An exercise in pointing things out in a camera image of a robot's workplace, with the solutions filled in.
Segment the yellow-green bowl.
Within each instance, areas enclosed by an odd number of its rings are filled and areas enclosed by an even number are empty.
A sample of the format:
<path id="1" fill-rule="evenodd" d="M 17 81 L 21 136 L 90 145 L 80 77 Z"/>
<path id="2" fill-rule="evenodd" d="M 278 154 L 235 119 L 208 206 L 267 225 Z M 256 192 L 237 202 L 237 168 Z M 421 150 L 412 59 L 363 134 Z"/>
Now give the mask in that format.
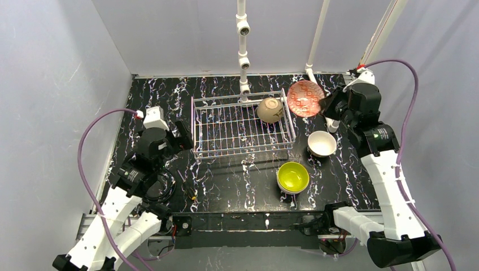
<path id="1" fill-rule="evenodd" d="M 304 180 L 310 182 L 310 175 L 302 164 L 290 161 L 279 167 L 277 180 L 285 182 Z"/>

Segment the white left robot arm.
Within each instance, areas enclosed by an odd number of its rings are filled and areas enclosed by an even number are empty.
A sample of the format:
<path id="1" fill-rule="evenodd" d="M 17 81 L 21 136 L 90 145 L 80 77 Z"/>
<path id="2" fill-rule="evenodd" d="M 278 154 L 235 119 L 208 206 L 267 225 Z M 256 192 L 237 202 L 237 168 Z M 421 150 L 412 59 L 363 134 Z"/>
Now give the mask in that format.
<path id="1" fill-rule="evenodd" d="M 142 242 L 160 230 L 171 214 L 162 203 L 149 203 L 140 218 L 121 231 L 130 213 L 166 171 L 165 161 L 193 147 L 191 133 L 175 122 L 179 136 L 149 127 L 140 131 L 136 147 L 118 169 L 101 209 L 77 244 L 53 261 L 56 270 L 117 270 Z"/>

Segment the beige floral bowl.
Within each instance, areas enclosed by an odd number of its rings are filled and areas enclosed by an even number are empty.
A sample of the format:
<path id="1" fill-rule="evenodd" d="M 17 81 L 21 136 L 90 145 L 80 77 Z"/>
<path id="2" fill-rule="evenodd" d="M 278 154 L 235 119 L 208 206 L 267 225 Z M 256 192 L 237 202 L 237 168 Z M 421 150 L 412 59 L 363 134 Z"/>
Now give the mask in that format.
<path id="1" fill-rule="evenodd" d="M 276 123 L 283 117 L 284 109 L 280 100 L 276 98 L 263 99 L 257 109 L 258 118 L 265 123 Z"/>

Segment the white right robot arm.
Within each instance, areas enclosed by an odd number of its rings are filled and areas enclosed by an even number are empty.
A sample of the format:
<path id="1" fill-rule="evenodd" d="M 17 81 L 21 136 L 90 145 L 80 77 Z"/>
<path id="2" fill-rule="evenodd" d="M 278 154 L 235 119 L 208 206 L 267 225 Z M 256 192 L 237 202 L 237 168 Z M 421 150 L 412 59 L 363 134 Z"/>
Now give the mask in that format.
<path id="1" fill-rule="evenodd" d="M 346 125 L 349 140 L 373 184 L 383 218 L 381 224 L 351 204 L 327 204 L 323 225 L 337 227 L 366 245 L 379 268 L 423 260 L 439 251 L 439 242 L 410 209 L 396 159 L 399 143 L 391 126 L 379 121 L 381 94 L 374 84 L 359 82 L 337 90 L 323 105 L 323 114 Z"/>

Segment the red patterned bowl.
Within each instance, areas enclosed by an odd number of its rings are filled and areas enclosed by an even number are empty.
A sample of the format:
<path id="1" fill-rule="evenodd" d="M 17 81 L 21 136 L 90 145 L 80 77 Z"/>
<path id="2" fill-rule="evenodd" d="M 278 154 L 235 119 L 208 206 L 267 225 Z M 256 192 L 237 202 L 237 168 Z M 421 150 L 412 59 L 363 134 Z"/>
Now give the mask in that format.
<path id="1" fill-rule="evenodd" d="M 289 87 L 287 104 L 289 110 L 296 116 L 312 117 L 320 113 L 320 102 L 325 97 L 325 91 L 318 84 L 302 80 Z"/>

